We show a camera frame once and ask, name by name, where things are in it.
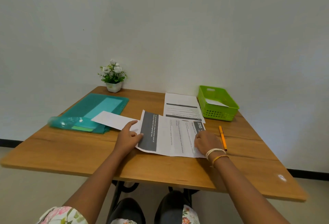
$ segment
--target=potted plant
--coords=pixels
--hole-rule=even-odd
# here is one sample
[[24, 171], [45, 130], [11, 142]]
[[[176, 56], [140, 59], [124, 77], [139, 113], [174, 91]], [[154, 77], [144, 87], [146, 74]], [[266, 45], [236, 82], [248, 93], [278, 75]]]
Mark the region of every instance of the potted plant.
[[106, 88], [110, 92], [118, 92], [122, 82], [127, 77], [122, 67], [115, 60], [111, 60], [108, 66], [101, 66], [102, 73], [97, 73], [105, 82]]

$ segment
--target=white sticker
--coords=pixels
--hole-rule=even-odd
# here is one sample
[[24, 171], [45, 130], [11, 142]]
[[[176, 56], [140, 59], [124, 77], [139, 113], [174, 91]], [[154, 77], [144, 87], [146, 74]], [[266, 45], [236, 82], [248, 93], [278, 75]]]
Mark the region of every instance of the white sticker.
[[281, 180], [283, 180], [284, 182], [287, 181], [287, 179], [286, 179], [283, 175], [279, 175], [279, 178], [280, 178]]

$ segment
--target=floral dress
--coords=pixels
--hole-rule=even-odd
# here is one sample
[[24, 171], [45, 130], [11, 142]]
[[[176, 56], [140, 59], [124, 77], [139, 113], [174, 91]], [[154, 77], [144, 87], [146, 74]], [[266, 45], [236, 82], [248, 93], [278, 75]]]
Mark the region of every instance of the floral dress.
[[[37, 224], [88, 224], [76, 209], [71, 207], [53, 207], [44, 213]], [[137, 224], [132, 220], [116, 219], [111, 224]], [[182, 224], [200, 224], [196, 212], [184, 205]]]

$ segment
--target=teal folder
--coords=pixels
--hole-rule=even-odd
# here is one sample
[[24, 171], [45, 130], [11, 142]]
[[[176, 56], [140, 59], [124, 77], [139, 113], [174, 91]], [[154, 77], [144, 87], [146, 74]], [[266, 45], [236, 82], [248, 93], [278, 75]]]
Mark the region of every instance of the teal folder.
[[51, 127], [103, 134], [110, 127], [91, 119], [102, 111], [120, 115], [128, 101], [128, 98], [90, 93], [62, 116], [50, 118], [48, 123]]

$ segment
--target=bracelet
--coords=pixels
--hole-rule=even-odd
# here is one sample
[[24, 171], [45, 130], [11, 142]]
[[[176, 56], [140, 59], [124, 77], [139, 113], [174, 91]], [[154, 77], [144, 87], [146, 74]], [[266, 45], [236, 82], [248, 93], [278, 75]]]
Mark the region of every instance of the bracelet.
[[210, 151], [208, 151], [208, 152], [206, 153], [206, 158], [207, 158], [208, 161], [209, 161], [208, 156], [209, 156], [210, 153], [212, 153], [213, 151], [223, 151], [223, 152], [226, 154], [226, 151], [225, 151], [225, 150], [217, 149], [217, 148], [215, 148], [215, 149], [211, 149]]
[[217, 157], [212, 161], [212, 166], [214, 166], [214, 162], [215, 162], [218, 158], [221, 158], [221, 157], [228, 157], [228, 155], [219, 155], [219, 156], [217, 156]]

